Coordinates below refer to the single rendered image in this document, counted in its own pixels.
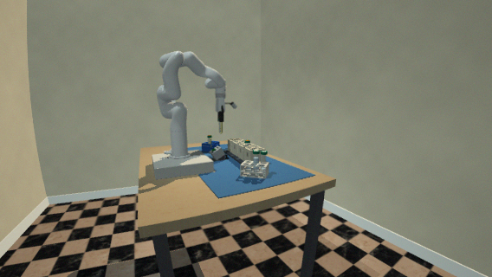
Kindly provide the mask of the blue flat mat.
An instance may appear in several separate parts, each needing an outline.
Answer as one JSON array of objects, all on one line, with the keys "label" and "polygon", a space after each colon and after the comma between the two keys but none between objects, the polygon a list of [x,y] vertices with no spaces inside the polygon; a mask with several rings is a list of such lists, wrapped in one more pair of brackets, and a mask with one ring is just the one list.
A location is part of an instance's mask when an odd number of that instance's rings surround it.
[{"label": "blue flat mat", "polygon": [[198,175],[218,198],[261,190],[315,176],[315,174],[268,156],[267,162],[269,162],[269,174],[266,179],[240,177],[240,164],[229,155],[225,160],[214,161],[215,172]]}]

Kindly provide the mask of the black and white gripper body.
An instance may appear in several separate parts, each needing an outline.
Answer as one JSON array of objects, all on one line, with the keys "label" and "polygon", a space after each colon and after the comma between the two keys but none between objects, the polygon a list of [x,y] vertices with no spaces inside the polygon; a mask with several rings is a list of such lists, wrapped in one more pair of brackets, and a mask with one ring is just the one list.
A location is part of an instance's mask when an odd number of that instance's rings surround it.
[{"label": "black and white gripper body", "polygon": [[217,97],[217,99],[216,99],[216,104],[217,104],[216,112],[219,112],[219,111],[221,112],[222,106],[223,106],[223,111],[225,112],[225,99],[224,98],[225,97]]}]

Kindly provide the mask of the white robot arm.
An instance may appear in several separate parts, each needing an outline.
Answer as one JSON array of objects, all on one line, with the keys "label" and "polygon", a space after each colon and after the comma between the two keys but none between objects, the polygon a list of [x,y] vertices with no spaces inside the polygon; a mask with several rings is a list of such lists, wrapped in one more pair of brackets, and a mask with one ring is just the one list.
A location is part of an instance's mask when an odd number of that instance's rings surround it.
[{"label": "white robot arm", "polygon": [[184,103],[172,102],[181,97],[178,69],[188,67],[195,75],[209,78],[205,81],[205,86],[210,89],[216,89],[216,98],[226,98],[226,81],[218,71],[205,66],[190,51],[184,53],[174,51],[162,55],[159,59],[159,64],[163,68],[162,76],[164,82],[164,85],[160,86],[157,91],[159,108],[163,117],[172,119],[170,124],[172,151],[164,151],[164,154],[171,154],[170,158],[174,159],[188,158],[191,154],[188,152],[187,147],[187,107]]}]

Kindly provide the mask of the blue tube rack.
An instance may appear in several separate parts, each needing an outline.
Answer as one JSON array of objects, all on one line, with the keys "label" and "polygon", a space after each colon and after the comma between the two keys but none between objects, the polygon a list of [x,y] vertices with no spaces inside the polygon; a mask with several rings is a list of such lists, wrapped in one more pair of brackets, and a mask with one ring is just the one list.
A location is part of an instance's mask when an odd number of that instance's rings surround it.
[{"label": "blue tube rack", "polygon": [[[211,144],[208,144],[208,142],[205,142],[207,144],[202,143],[202,151],[211,151],[213,148],[216,146],[220,146],[220,141],[211,141]],[[211,145],[211,148],[210,148]]]}]

